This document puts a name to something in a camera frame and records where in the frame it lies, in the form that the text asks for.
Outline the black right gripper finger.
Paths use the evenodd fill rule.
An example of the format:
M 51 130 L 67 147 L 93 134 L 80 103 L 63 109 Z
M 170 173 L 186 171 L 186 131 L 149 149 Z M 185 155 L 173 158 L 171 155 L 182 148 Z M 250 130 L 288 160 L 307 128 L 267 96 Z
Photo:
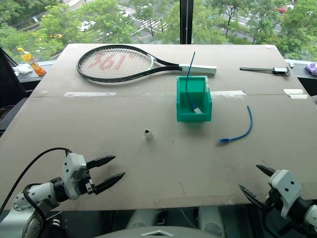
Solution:
M 276 172 L 275 169 L 264 166 L 264 165 L 256 165 L 256 167 L 269 177 L 271 177 Z
M 246 196 L 246 198 L 254 205 L 256 205 L 258 208 L 264 208 L 264 203 L 262 203 L 258 198 L 250 192 L 247 188 L 245 188 L 242 185 L 238 185 L 243 194 Z

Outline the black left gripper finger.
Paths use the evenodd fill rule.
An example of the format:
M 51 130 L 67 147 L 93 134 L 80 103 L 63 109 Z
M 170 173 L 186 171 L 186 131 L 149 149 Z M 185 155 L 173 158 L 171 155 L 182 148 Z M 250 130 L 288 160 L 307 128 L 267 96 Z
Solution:
M 86 163 L 86 168 L 88 170 L 92 169 L 92 168 L 96 168 L 96 167 L 101 167 L 107 163 L 109 163 L 110 161 L 112 161 L 116 156 L 114 155 L 107 155 L 107 156 L 103 156 L 100 158 L 96 158 L 94 160 L 91 160 L 89 162 Z
M 104 182 L 94 186 L 93 193 L 100 194 L 103 191 L 111 188 L 117 182 L 119 182 L 124 177 L 124 175 L 125 175 L 125 172 L 121 172 L 119 174 L 108 177 Z

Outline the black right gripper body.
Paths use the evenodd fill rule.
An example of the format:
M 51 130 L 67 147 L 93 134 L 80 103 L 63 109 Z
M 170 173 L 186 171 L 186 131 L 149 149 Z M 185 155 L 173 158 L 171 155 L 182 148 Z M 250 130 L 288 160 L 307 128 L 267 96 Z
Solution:
M 263 207 L 264 211 L 271 211 L 272 209 L 276 209 L 277 211 L 281 211 L 282 209 L 281 194 L 275 188 L 272 188 L 268 192 L 268 196 Z

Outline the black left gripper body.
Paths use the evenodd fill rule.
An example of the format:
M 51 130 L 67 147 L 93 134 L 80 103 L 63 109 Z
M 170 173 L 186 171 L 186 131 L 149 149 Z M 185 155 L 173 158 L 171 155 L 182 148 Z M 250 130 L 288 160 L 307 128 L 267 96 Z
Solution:
M 91 194 L 96 192 L 95 184 L 92 181 L 88 169 L 79 170 L 78 189 L 80 194 Z

